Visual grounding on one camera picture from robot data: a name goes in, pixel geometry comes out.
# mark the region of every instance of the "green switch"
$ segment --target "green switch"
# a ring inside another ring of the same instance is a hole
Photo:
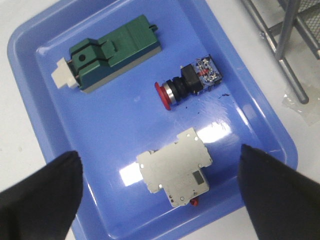
[[[52,73],[55,84],[92,92],[160,52],[157,29],[141,15],[98,40],[84,39],[70,48],[70,61],[57,63]]]

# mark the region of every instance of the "blue plastic tray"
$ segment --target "blue plastic tray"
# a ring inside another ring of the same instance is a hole
[[[157,24],[162,52],[90,94],[56,88],[51,73],[71,46],[141,14]],[[178,76],[181,65],[208,53],[223,83],[165,110],[154,82]],[[177,239],[242,207],[241,144],[297,167],[292,139],[205,1],[62,0],[14,32],[8,55],[46,161],[69,150],[82,158],[84,192],[73,223],[78,240]],[[197,207],[172,208],[164,191],[149,193],[132,164],[190,127],[213,158],[204,169],[210,191]]]

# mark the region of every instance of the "small red part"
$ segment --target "small red part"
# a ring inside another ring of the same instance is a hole
[[[160,86],[159,83],[157,83],[157,82],[154,84],[154,87],[155,87],[156,91],[158,92],[165,109],[170,111],[171,110],[171,107],[170,107],[171,101],[170,101],[170,98],[166,92],[166,89],[163,86]]]
[[[205,68],[202,71],[198,72],[198,76],[203,76],[209,73],[209,69]]]
[[[198,206],[198,204],[199,204],[199,197],[198,196],[196,196],[195,198],[192,198],[191,200],[190,200],[190,204],[192,205],[192,206]]]

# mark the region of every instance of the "white table surface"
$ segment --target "white table surface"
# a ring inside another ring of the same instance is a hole
[[[7,44],[9,37],[20,24],[55,2],[57,0],[0,0],[0,191],[45,165],[9,65]],[[286,80],[240,1],[207,0],[207,2],[294,140],[298,151],[298,171],[320,182],[320,121],[308,126],[298,113],[283,106]],[[263,6],[263,3],[259,5],[262,6],[262,12],[267,14],[268,8]],[[275,24],[281,17],[282,13],[278,11],[269,17],[269,21]],[[293,38],[290,49],[296,50],[297,53],[290,54],[290,57],[295,57],[292,65],[296,69],[297,76],[303,79],[303,82],[319,89],[319,61],[316,61],[300,37],[294,34]],[[70,232],[66,239],[73,240],[73,234]],[[243,207],[183,237],[183,240],[202,239],[257,240],[258,238]]]

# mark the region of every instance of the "green rocker switch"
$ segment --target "green rocker switch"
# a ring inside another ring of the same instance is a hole
[[[56,86],[78,87],[90,93],[161,51],[144,15],[122,25],[98,40],[86,38],[69,52],[71,60],[59,60],[51,74]]]

